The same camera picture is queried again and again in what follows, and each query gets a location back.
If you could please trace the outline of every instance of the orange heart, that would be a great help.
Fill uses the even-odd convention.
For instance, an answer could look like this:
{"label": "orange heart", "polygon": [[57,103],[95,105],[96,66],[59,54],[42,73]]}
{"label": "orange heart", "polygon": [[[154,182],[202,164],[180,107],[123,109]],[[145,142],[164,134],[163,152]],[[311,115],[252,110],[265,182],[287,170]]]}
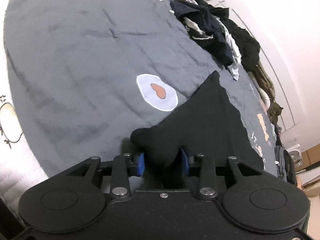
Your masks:
{"label": "orange heart", "polygon": [[165,89],[162,86],[159,86],[157,84],[152,83],[151,87],[153,88],[154,91],[157,92],[157,96],[161,99],[165,99],[167,97],[167,93]]}

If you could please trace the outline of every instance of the silver screw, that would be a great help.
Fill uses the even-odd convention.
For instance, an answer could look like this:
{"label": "silver screw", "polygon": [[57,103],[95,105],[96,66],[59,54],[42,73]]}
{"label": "silver screw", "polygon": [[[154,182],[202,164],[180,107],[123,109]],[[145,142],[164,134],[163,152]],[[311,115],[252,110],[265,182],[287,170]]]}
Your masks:
{"label": "silver screw", "polygon": [[161,193],[161,194],[160,194],[160,197],[162,197],[162,198],[167,198],[167,197],[169,197],[169,195],[168,195],[167,193]]}
{"label": "silver screw", "polygon": [[205,196],[212,196],[216,193],[216,191],[211,187],[203,187],[200,189],[200,194]]}
{"label": "silver screw", "polygon": [[117,196],[123,196],[128,193],[128,190],[125,187],[115,187],[112,190],[112,193]]}

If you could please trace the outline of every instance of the bolt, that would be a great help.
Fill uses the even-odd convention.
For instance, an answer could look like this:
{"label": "bolt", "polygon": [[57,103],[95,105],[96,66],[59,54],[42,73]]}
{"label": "bolt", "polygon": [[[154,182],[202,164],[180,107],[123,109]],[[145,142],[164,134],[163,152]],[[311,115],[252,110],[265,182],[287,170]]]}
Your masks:
{"label": "bolt", "polygon": [[128,190],[125,187],[115,187],[112,190],[112,193],[117,196],[123,196],[128,193]]}
{"label": "bolt", "polygon": [[168,195],[167,193],[161,193],[161,194],[160,194],[160,197],[162,197],[162,198],[167,198],[167,197],[169,197],[169,195]]}
{"label": "bolt", "polygon": [[216,193],[216,191],[211,187],[203,187],[200,189],[200,194],[204,196],[212,196]]}

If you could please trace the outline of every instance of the gray bedsheet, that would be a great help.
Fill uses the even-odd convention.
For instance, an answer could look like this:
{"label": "gray bedsheet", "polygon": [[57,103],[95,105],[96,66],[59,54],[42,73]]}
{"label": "gray bedsheet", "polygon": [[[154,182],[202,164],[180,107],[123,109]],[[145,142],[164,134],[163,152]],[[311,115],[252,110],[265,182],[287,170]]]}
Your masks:
{"label": "gray bedsheet", "polygon": [[234,81],[170,9],[168,0],[9,1],[4,40],[12,97],[48,176],[90,156],[110,160],[135,152],[131,132],[170,114],[144,100],[139,75],[171,86],[179,106],[214,70],[241,112],[252,147],[277,175],[272,128],[248,75],[240,69]]}

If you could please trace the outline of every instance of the bed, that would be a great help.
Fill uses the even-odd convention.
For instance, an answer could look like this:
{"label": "bed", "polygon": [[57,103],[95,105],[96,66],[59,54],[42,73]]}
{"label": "bed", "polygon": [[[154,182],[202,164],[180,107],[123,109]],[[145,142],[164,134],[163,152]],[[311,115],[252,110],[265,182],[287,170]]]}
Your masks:
{"label": "bed", "polygon": [[[277,176],[272,127],[251,79],[240,68],[233,80],[192,41],[170,0],[9,0],[2,45],[0,94],[24,132],[11,149],[0,141],[0,196],[16,214],[23,192],[48,176],[91,156],[137,152],[131,132],[158,124],[215,70]],[[168,107],[144,98],[143,78],[175,91]]]}

